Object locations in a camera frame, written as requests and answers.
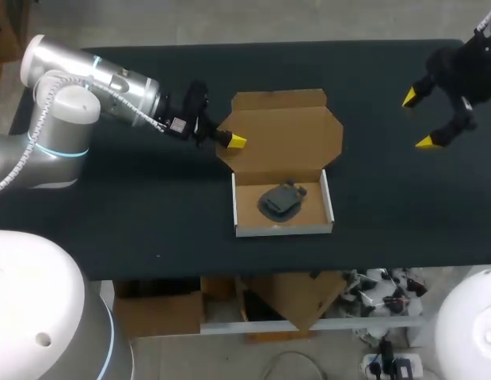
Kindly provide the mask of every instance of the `box lid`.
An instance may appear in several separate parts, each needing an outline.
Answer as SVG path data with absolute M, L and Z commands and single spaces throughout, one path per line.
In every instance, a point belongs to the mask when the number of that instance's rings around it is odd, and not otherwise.
M 346 287 L 339 272 L 280 273 L 243 279 L 277 313 L 307 331 Z
M 243 150 L 216 148 L 235 173 L 321 169 L 342 148 L 343 127 L 322 89 L 237 93 L 219 129 L 247 139 Z

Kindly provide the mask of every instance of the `open cardboard box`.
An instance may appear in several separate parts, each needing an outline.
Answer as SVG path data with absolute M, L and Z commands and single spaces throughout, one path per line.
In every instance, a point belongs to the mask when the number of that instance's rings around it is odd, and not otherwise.
M 343 127 L 327 109 L 322 89 L 238 93 L 219 129 L 247 139 L 242 150 L 216 148 L 234 171 L 236 236 L 332 232 L 332 201 L 323 168 L 341 153 Z M 257 202 L 286 180 L 303 186 L 307 194 L 297 215 L 273 222 L 260 213 Z
M 245 291 L 253 291 L 265 304 L 307 332 L 346 287 L 339 272 L 279 273 L 236 279 L 241 313 L 249 320 Z
M 128 338 L 200 333 L 204 301 L 195 281 L 113 281 L 113 286 L 113 313 Z

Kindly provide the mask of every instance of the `white cable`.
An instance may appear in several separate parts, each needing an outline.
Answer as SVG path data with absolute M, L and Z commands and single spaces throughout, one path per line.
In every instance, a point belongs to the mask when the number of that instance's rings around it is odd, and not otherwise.
M 89 78 L 84 78 L 84 77 L 79 77 L 79 76 L 74 76 L 74 75 L 69 75 L 63 72 L 58 72 L 58 73 L 51 73 L 49 76 L 52 78 L 58 78 L 58 81 L 50 88 L 50 91 L 48 92 L 47 98 L 45 100 L 44 106 L 41 110 L 40 117 L 36 123 L 36 127 L 34 128 L 34 131 L 31 134 L 31 139 L 28 142 L 24 153 L 21 155 L 21 158 L 18 160 L 17 164 L 11 169 L 11 171 L 0 181 L 0 191 L 4 190 L 6 186 L 11 184 L 13 180 L 18 176 L 18 174 L 23 170 L 25 164 L 31 157 L 32 151 L 34 150 L 36 146 L 36 141 L 40 137 L 41 129 L 44 126 L 45 119 L 47 118 L 48 112 L 50 111 L 50 108 L 52 104 L 54 103 L 55 95 L 65 86 L 69 85 L 79 85 L 79 86 L 85 86 L 86 84 L 89 84 Z M 36 92 L 37 85 L 39 81 L 35 85 L 34 91 Z M 106 93 L 110 94 L 114 99 L 131 109 L 138 117 L 141 119 L 145 120 L 148 122 L 150 125 L 152 125 L 154 128 L 156 128 L 160 132 L 164 132 L 163 128 L 166 128 L 166 125 L 157 122 L 156 120 L 152 119 L 139 109 L 137 109 L 130 101 L 116 93 L 115 91 L 109 89 L 108 87 L 101 85 L 96 82 L 91 82 L 90 83 L 92 86 L 105 91 Z
M 487 26 L 489 26 L 489 23 L 490 23 L 490 20 L 491 20 L 491 10 L 490 12 L 485 16 L 485 18 L 483 20 L 481 20 L 481 22 L 478 24 L 478 26 L 476 27 L 476 30 L 478 30 L 479 32 L 482 32 L 483 30 L 485 30 L 485 28 Z
M 325 372 L 320 368 L 320 366 L 312 360 L 311 357 L 309 357 L 306 354 L 303 354 L 302 352 L 298 351 L 285 351 L 281 352 L 280 354 L 275 355 L 273 358 L 270 359 L 270 361 L 267 364 L 267 367 L 263 371 L 263 374 L 261 376 L 261 380 L 267 380 L 268 376 L 272 373 L 272 370 L 275 368 L 276 364 L 280 361 L 280 358 L 285 356 L 285 355 L 297 355 L 301 356 L 302 358 L 306 359 L 309 363 L 311 363 L 314 367 L 314 369 L 318 372 L 318 376 L 320 380 L 326 380 L 326 375 Z

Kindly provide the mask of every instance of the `table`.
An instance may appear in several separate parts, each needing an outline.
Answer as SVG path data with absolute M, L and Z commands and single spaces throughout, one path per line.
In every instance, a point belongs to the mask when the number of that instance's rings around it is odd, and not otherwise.
M 431 51 L 454 40 L 356 41 L 90 49 L 160 80 L 181 97 L 194 78 L 223 120 L 238 91 L 323 88 L 344 125 L 326 170 L 330 235 L 234 236 L 230 170 L 196 149 L 102 118 L 79 182 L 0 195 L 0 229 L 61 245 L 92 280 L 244 275 L 322 269 L 491 264 L 491 102 L 479 128 L 445 150 L 414 144 L 445 123 L 438 90 L 401 108 Z M 21 100 L 12 133 L 29 124 Z

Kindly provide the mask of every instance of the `gray floor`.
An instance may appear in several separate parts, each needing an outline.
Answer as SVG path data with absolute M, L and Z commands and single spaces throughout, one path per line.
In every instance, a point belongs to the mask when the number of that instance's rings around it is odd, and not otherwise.
M 42 0 L 33 5 L 30 34 L 76 47 L 466 39 L 490 6 L 491 0 Z M 5 65 L 0 133 L 10 129 L 23 90 L 18 71 L 18 63 Z M 285 350 L 312 355 L 329 380 L 360 379 L 358 363 L 365 352 L 348 331 L 286 344 L 245 344 L 241 336 L 141 339 L 134 349 L 140 380 L 259 379 L 269 358 Z M 431 349 L 419 352 L 434 368 Z M 316 378 L 303 363 L 281 364 L 282 371 L 271 378 Z

